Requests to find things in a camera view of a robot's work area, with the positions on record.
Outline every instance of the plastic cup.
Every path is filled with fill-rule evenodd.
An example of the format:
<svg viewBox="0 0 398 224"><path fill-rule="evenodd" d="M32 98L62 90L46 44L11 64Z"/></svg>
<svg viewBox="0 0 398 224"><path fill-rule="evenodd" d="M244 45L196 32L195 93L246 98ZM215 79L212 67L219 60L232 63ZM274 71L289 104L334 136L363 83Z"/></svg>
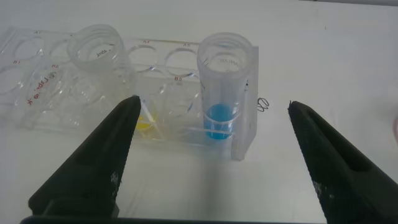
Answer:
<svg viewBox="0 0 398 224"><path fill-rule="evenodd" d="M213 139L229 138L243 111L245 86L254 55L251 43L238 34L218 33L198 49L202 110L205 129Z"/></svg>
<svg viewBox="0 0 398 224"><path fill-rule="evenodd" d="M118 32L109 25L92 25L73 34L67 52L80 70L99 80L115 105L133 94L136 75Z"/></svg>

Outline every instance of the black marker writing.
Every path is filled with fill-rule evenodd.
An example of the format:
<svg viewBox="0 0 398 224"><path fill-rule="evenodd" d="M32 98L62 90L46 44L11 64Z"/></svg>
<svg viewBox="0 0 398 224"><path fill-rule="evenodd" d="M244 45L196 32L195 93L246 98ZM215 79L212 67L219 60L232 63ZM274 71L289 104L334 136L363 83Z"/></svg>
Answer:
<svg viewBox="0 0 398 224"><path fill-rule="evenodd" d="M257 100L257 110L260 112L264 112L265 110L268 110L269 103L265 98L259 98Z"/></svg>

